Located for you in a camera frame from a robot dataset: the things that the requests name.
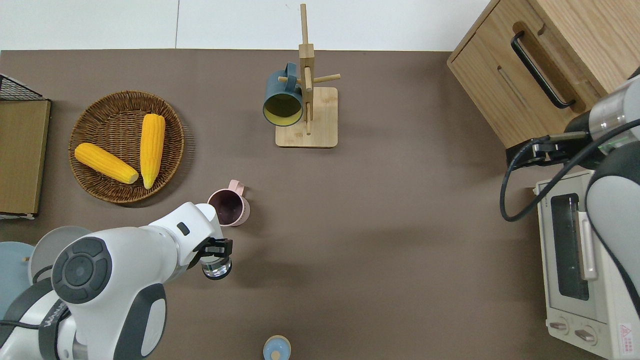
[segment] mug tree stand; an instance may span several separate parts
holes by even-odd
[[[338,89],[314,88],[315,83],[340,79],[340,74],[314,77],[314,45],[308,42],[307,6],[300,5],[302,18],[302,44],[300,77],[304,116],[291,126],[276,126],[276,144],[279,147],[320,147],[338,145]]]

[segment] oven window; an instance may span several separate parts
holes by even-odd
[[[578,194],[571,193],[551,198],[556,245],[556,268],[560,294],[578,300],[589,300],[589,285],[580,276],[578,254],[578,224],[573,219],[578,211]]]

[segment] black drawer handle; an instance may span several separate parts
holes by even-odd
[[[511,48],[513,48],[516,55],[518,55],[518,57],[520,58],[520,61],[522,61],[531,76],[533,76],[533,78],[536,80],[542,91],[544,91],[549,100],[551,100],[551,103],[553,103],[553,105],[559,109],[568,108],[569,106],[575,104],[575,100],[571,100],[570,102],[563,102],[562,100],[560,100],[554,89],[552,89],[549,83],[547,83],[547,80],[542,76],[538,68],[535,66],[535,64],[533,64],[531,59],[529,59],[527,53],[525,53],[520,46],[518,39],[523,36],[524,31],[517,33],[511,39]]]

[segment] pink mug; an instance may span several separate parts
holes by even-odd
[[[207,203],[216,208],[220,226],[238,226],[249,217],[249,202],[242,196],[244,184],[231,180],[229,187],[220,189],[209,197]]]

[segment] woven round tray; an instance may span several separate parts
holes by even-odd
[[[151,189],[142,176],[128,185],[80,163],[74,150],[83,142],[95,144],[117,156],[140,173],[140,135],[145,114],[164,116],[164,149],[160,173]],[[89,106],[71,131],[69,163],[77,182],[94,197],[127,204],[145,199],[164,187],[173,177],[184,152],[184,130],[173,108],[160,97],[140,91],[107,95]]]

